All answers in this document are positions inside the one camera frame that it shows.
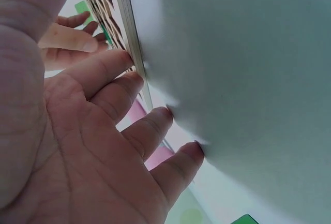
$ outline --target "finger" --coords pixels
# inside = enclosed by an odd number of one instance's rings
[[[179,195],[192,182],[203,162],[203,152],[197,142],[188,143],[175,155],[151,170],[171,208]]]
[[[24,32],[36,42],[66,0],[0,0],[0,24]]]
[[[86,27],[84,27],[83,31],[93,35],[93,33],[97,28],[98,28],[98,23],[95,21],[91,21]]]
[[[94,38],[96,38],[97,41],[99,41],[99,42],[107,41],[107,37],[104,33],[98,34]]]
[[[90,100],[132,65],[131,57],[126,51],[109,50],[99,53],[93,59],[85,59],[61,73],[74,78],[83,87],[86,99]]]
[[[99,43],[99,48],[96,52],[80,52],[59,48],[41,49],[41,55],[44,61],[45,70],[61,70],[68,68],[84,59],[95,56],[96,54],[106,51],[108,45]]]
[[[117,124],[130,110],[144,80],[136,72],[128,72],[100,90],[90,102],[99,106]]]
[[[98,41],[90,34],[53,23],[39,42],[41,48],[62,48],[68,50],[95,52]]]
[[[85,12],[76,14],[75,16],[71,16],[71,17],[59,16],[59,17],[57,17],[55,22],[61,26],[75,28],[80,25],[83,25],[90,15],[91,15],[90,12],[85,11]]]
[[[153,109],[147,116],[122,131],[122,135],[146,161],[159,146],[172,125],[172,114],[166,108]]]

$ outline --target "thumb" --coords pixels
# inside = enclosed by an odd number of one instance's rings
[[[62,48],[82,52],[95,52],[99,46],[91,34],[57,23],[48,28],[38,45],[40,48]]]

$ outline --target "gray surface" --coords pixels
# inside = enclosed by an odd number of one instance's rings
[[[131,1],[149,82],[208,160],[330,223],[331,0]]]

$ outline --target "green sticky note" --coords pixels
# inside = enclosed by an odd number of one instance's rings
[[[90,12],[87,4],[85,1],[81,1],[80,3],[75,4],[74,8],[76,9],[77,13],[83,13],[85,11]],[[87,20],[85,21],[84,25],[86,26],[89,24],[91,21],[93,21],[92,15],[90,15]]]
[[[250,215],[244,215],[232,224],[258,224]]]

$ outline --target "green object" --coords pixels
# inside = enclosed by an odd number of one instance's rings
[[[102,24],[100,24],[100,26],[101,26],[102,31],[103,31],[103,33],[105,34],[106,39],[107,39],[107,41],[109,42],[109,44],[113,44],[113,43],[112,43],[112,39],[111,39],[111,37],[109,36],[109,34],[108,34],[106,28],[105,28]]]
[[[180,224],[202,224],[202,214],[196,208],[185,210],[180,217]]]
[[[83,13],[85,11],[88,11],[90,12],[87,4],[86,4],[86,1],[81,1],[80,3],[77,3],[75,4],[75,9],[77,11],[77,13]],[[85,21],[84,25],[86,26],[87,24],[89,24],[91,21],[93,21],[93,17],[92,15],[90,15],[87,20]]]
[[[258,224],[250,215],[244,215],[232,224]]]

